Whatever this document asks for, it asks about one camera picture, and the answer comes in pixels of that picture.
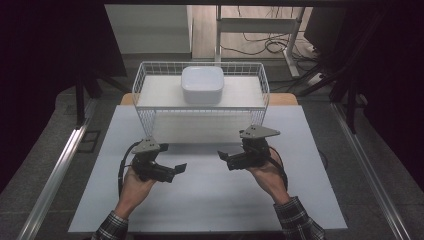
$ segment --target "white wall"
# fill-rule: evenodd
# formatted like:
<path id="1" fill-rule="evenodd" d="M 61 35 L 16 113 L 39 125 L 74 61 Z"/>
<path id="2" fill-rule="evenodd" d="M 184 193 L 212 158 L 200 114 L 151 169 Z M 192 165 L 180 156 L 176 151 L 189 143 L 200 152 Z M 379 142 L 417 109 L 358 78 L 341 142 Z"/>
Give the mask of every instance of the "white wall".
<path id="1" fill-rule="evenodd" d="M 191 6 L 105 7 L 122 54 L 191 52 Z"/>

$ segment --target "gray floor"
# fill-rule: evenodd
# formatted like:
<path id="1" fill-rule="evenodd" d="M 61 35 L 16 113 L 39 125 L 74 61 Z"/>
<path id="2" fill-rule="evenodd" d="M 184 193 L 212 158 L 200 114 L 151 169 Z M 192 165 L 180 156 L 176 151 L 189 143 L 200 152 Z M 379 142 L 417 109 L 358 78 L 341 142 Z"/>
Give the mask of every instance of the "gray floor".
<path id="1" fill-rule="evenodd" d="M 138 57 L 125 57 L 129 79 L 133 79 L 135 75 L 136 67 L 134 66 L 138 64 L 134 63 L 139 63 Z M 281 61 L 264 61 L 264 64 L 269 69 L 267 75 L 270 79 L 278 80 L 284 74 L 288 74 L 286 66 Z M 128 86 L 132 85 L 131 80 L 119 80 Z M 87 235 L 70 235 L 67 229 L 96 161 L 114 108 L 123 96 L 113 87 L 101 81 L 100 83 L 104 93 L 88 128 L 91 135 L 95 135 L 96 132 L 99 134 L 98 142 L 93 152 L 89 152 L 93 144 L 89 141 L 90 139 L 86 139 L 87 143 L 81 144 L 80 150 L 86 152 L 77 153 L 74 157 L 38 232 L 37 239 L 87 237 Z M 270 83 L 272 84 L 285 85 L 286 83 Z M 327 97 L 330 89 L 331 86 L 328 86 L 310 96 L 299 98 L 299 104 L 305 111 L 317 148 L 325 155 L 323 159 L 326 158 L 326 160 L 323 161 L 328 163 L 327 174 L 348 225 L 347 230 L 327 230 L 328 239 L 395 239 L 330 107 Z M 61 93 L 57 98 L 56 106 L 56 111 L 38 142 L 0 195 L 0 239 L 16 239 L 74 128 L 74 89 Z M 369 125 L 360 109 L 357 110 L 356 116 L 357 136 L 383 185 L 395 202 L 411 238 L 424 239 L 424 231 L 418 224 L 421 219 L 424 219 L 423 192 Z"/>

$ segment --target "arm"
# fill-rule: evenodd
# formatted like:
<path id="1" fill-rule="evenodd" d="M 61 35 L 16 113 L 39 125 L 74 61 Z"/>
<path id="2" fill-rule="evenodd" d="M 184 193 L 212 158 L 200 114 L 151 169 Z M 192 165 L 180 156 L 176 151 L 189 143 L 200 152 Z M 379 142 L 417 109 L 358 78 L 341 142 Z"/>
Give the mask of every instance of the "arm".
<path id="1" fill-rule="evenodd" d="M 155 182 L 154 180 L 141 181 L 134 170 L 128 167 L 121 197 L 115 210 L 109 214 L 91 239 L 125 239 L 128 231 L 128 217 L 146 199 Z"/>
<path id="2" fill-rule="evenodd" d="M 270 152 L 271 157 L 282 165 L 278 153 L 273 149 L 270 149 Z M 308 216 L 297 197 L 289 196 L 276 167 L 266 162 L 262 167 L 247 170 L 252 173 L 259 186 L 274 200 L 274 209 L 286 239 L 324 239 L 324 229 Z"/>

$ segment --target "metal rail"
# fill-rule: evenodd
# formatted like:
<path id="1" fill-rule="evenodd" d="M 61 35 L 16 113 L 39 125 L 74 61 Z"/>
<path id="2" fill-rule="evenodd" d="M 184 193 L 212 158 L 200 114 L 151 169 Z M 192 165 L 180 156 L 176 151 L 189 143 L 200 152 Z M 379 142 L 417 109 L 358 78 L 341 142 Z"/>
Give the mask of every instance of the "metal rail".
<path id="1" fill-rule="evenodd" d="M 65 148 L 60 155 L 56 166 L 54 167 L 49 179 L 44 185 L 44 188 L 39 195 L 37 202 L 32 208 L 29 217 L 27 218 L 21 232 L 17 239 L 34 239 L 40 229 L 41 224 L 53 202 L 54 197 L 62 183 L 62 180 L 68 170 L 68 167 L 72 161 L 73 156 L 77 150 L 78 144 L 80 143 L 88 124 L 90 123 L 91 117 L 93 116 L 94 109 L 97 105 L 97 100 L 90 99 L 85 109 L 85 121 L 79 129 L 75 129 Z"/>
<path id="2" fill-rule="evenodd" d="M 376 197 L 377 202 L 380 205 L 381 210 L 383 211 L 396 239 L 411 239 L 408 234 L 408 231 L 406 230 L 405 224 L 396 209 L 396 206 L 394 205 L 393 201 L 390 199 L 390 196 L 387 194 L 386 190 L 381 184 L 381 181 L 378 178 L 377 173 L 375 172 L 370 160 L 368 159 L 367 154 L 362 148 L 359 139 L 356 135 L 350 132 L 349 127 L 347 126 L 344 120 L 346 116 L 343 112 L 342 107 L 339 104 L 335 103 L 331 103 L 331 107 L 337 116 L 337 119 L 343 129 L 344 134 L 346 135 L 349 145 L 352 147 L 352 150 L 355 153 L 358 163 L 361 166 L 362 171 L 364 172 L 365 178 L 368 180 L 368 183 L 370 184 L 370 187 L 374 192 L 374 196 Z"/>

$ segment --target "white lid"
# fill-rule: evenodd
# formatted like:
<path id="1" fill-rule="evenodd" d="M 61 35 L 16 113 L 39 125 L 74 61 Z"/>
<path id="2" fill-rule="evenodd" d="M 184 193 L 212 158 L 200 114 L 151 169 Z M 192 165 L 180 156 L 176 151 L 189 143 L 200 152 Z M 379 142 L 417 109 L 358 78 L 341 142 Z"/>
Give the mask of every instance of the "white lid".
<path id="1" fill-rule="evenodd" d="M 187 91 L 219 91 L 224 87 L 224 72 L 213 66 L 186 67 L 181 86 Z"/>

